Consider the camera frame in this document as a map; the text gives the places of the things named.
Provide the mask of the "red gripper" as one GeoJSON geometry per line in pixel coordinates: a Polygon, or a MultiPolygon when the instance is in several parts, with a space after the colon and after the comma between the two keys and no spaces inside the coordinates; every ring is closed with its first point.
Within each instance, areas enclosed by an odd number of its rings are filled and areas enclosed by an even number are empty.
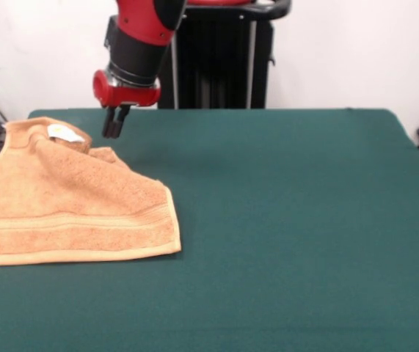
{"type": "Polygon", "coordinates": [[[152,106],[161,96],[158,79],[150,87],[138,87],[119,81],[106,70],[97,70],[94,73],[92,90],[98,102],[106,108],[102,136],[107,139],[120,137],[125,119],[131,110],[130,106],[152,106]],[[119,111],[114,119],[118,106],[119,111]]]}

